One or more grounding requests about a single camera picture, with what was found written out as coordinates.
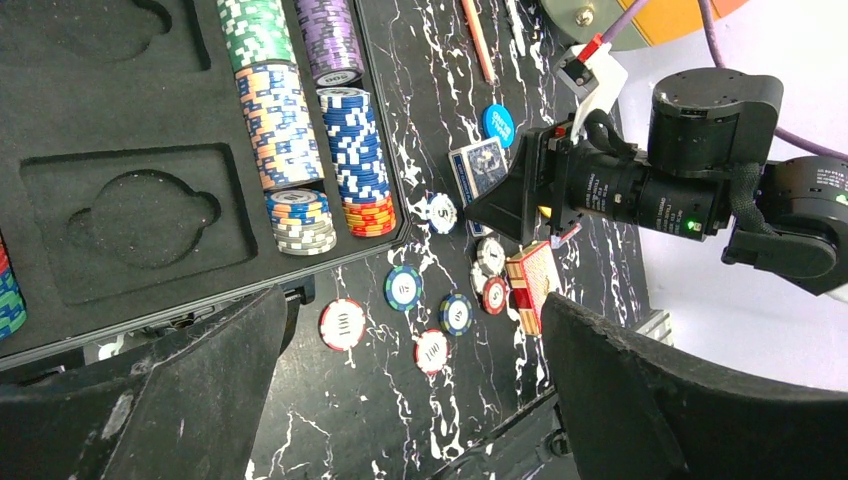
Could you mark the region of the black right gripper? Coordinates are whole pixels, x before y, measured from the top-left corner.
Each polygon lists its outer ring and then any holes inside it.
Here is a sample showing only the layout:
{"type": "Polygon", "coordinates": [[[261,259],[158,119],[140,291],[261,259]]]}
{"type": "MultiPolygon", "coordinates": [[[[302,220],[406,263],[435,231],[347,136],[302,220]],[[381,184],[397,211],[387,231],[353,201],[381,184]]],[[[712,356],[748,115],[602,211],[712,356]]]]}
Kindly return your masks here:
{"type": "Polygon", "coordinates": [[[702,241],[729,226],[722,183],[675,177],[623,140],[611,120],[591,121],[573,143],[572,122],[533,135],[528,131],[507,161],[506,175],[465,207],[466,218],[515,243],[534,237],[536,202],[549,210],[547,225],[565,233],[587,216],[702,241]],[[536,186],[536,167],[539,167],[536,186]]]}

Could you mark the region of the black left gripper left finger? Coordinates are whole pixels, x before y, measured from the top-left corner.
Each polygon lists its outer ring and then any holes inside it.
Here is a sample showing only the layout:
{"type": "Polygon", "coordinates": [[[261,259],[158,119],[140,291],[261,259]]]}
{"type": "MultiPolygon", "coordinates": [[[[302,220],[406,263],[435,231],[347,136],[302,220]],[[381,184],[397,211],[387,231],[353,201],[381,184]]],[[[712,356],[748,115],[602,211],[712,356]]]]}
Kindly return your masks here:
{"type": "Polygon", "coordinates": [[[278,288],[116,357],[1,389],[5,479],[240,479],[285,334],[278,288]]]}

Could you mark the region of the red poker card deck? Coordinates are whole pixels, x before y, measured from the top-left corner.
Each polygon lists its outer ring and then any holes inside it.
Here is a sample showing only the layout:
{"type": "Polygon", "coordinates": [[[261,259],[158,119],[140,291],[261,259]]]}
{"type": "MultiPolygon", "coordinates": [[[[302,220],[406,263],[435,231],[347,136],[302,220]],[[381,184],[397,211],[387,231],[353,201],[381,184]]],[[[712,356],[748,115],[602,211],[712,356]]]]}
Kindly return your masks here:
{"type": "Polygon", "coordinates": [[[563,292],[549,241],[536,241],[506,259],[506,271],[523,332],[542,334],[541,310],[547,296],[563,292]]]}

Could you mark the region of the green blue 50 chip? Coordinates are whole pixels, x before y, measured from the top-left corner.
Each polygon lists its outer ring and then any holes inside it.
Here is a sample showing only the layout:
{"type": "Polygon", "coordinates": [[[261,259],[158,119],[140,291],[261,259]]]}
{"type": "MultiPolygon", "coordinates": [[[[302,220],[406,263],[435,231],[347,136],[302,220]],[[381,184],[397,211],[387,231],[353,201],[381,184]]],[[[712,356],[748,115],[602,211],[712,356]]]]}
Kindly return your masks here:
{"type": "Polygon", "coordinates": [[[413,267],[394,267],[384,282],[384,294],[388,305],[396,311],[409,311],[415,307],[423,293],[423,279],[413,267]]]}
{"type": "Polygon", "coordinates": [[[468,298],[460,293],[446,296],[439,308],[441,328],[452,336],[462,336],[473,323],[473,308],[468,298]]]}

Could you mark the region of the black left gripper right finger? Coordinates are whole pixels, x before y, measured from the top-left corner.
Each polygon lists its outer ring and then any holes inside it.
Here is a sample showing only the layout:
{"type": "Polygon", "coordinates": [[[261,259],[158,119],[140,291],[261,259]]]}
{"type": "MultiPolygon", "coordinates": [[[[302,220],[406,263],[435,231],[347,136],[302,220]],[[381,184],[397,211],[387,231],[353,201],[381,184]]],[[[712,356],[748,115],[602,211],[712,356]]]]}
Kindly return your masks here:
{"type": "Polygon", "coordinates": [[[583,479],[843,479],[847,396],[767,379],[552,293],[542,340],[583,479]]]}

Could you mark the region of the blue poker card deck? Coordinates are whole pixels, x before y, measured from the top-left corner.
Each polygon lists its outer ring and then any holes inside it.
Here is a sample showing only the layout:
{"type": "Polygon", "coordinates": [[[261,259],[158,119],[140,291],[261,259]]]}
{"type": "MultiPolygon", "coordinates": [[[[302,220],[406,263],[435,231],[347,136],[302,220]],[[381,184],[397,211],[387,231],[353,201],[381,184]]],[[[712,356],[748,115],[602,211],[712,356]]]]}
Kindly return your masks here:
{"type": "Polygon", "coordinates": [[[489,138],[448,153],[463,208],[486,193],[507,173],[508,165],[497,138],[489,138]]]}

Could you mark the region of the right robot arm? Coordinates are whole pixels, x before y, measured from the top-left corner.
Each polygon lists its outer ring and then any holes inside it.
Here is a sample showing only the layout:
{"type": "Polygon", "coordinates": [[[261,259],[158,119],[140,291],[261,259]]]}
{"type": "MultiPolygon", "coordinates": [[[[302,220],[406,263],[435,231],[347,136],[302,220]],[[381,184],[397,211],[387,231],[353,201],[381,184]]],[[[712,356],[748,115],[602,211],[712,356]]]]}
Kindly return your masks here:
{"type": "Polygon", "coordinates": [[[768,75],[716,67],[670,75],[654,89],[645,150],[600,109],[532,129],[466,216],[521,244],[540,206],[557,234],[588,215],[693,241],[725,229],[725,264],[831,293],[847,283],[847,164],[769,159],[782,95],[768,75]]]}

